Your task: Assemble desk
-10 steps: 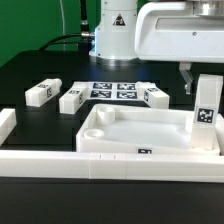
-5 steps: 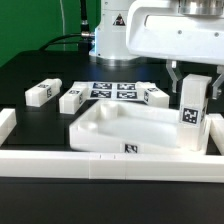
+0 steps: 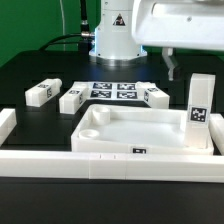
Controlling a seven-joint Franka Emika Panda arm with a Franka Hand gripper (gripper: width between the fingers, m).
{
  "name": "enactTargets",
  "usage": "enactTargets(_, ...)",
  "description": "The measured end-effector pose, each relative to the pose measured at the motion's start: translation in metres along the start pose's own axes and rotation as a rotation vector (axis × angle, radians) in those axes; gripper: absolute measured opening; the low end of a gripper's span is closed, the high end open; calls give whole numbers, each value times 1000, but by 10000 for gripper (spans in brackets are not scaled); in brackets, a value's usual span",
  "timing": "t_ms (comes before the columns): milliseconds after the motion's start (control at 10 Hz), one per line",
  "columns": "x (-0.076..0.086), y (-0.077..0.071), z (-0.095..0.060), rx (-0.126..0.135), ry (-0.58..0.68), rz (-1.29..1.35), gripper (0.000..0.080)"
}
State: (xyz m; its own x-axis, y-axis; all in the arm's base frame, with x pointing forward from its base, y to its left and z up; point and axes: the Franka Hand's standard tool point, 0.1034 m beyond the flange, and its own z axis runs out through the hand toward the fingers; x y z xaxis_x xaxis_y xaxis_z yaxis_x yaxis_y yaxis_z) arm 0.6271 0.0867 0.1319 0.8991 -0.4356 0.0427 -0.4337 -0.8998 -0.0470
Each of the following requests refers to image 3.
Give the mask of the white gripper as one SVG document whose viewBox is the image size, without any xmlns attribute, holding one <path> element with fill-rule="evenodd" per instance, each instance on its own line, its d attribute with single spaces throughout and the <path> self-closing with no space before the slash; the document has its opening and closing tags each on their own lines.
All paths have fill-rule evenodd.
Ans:
<svg viewBox="0 0 224 224">
<path fill-rule="evenodd" d="M 178 80 L 173 48 L 224 51 L 224 0 L 134 0 L 132 36 L 138 44 L 165 47 L 168 78 Z"/>
</svg>

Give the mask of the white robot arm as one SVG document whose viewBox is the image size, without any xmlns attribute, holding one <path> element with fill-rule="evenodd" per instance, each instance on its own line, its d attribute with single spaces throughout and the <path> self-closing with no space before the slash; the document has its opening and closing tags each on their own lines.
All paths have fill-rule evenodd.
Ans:
<svg viewBox="0 0 224 224">
<path fill-rule="evenodd" d="M 176 75 L 176 49 L 224 51 L 224 0 L 101 0 L 92 61 L 126 66 L 160 47 L 168 77 Z"/>
</svg>

